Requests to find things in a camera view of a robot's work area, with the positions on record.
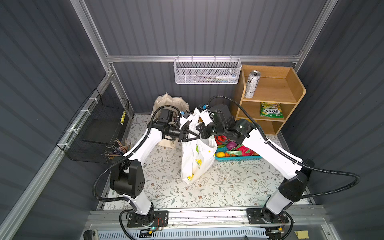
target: blue plastic tray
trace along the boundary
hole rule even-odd
[[[221,147],[216,150],[216,152],[226,152],[228,151],[227,147]],[[215,159],[219,162],[233,162],[233,161],[249,161],[249,160],[258,160],[262,159],[261,156],[248,156],[248,157],[216,157]]]

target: white wire basket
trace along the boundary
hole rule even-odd
[[[179,57],[173,62],[177,84],[236,84],[241,72],[239,58]]]

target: floral floor mat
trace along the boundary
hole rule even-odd
[[[135,115],[127,141],[133,146],[143,135],[150,115]],[[276,136],[267,135],[280,145]],[[144,192],[155,208],[263,206],[283,176],[264,159],[218,162],[191,185],[180,177],[181,144],[156,146],[143,165]],[[119,195],[111,190],[108,197]],[[296,204],[309,204],[302,199]],[[129,209],[125,201],[107,202],[104,209]]]

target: wooden shelf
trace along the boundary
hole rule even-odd
[[[268,120],[276,122],[284,122],[285,118],[267,118],[260,116],[260,103],[243,102],[241,106],[254,120]],[[248,119],[248,117],[242,112],[239,112],[238,118]]]
[[[252,98],[245,98],[245,80],[249,73],[257,70],[261,73],[260,82]],[[265,134],[278,134],[287,119],[305,95],[305,88],[291,67],[243,65],[236,85],[234,100],[257,121]],[[284,118],[260,116],[260,102],[280,103]],[[235,119],[248,119],[235,105],[231,104],[231,113]]]
[[[252,98],[244,98],[247,102],[289,103],[296,104],[287,81],[284,78],[260,78],[255,95]]]

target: beverage can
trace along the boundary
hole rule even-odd
[[[253,97],[253,95],[255,94],[257,84],[259,83],[260,76],[261,76],[261,73],[259,71],[256,71],[256,70],[252,71],[249,74],[247,83],[245,85],[245,94],[244,94],[245,98],[252,98]]]

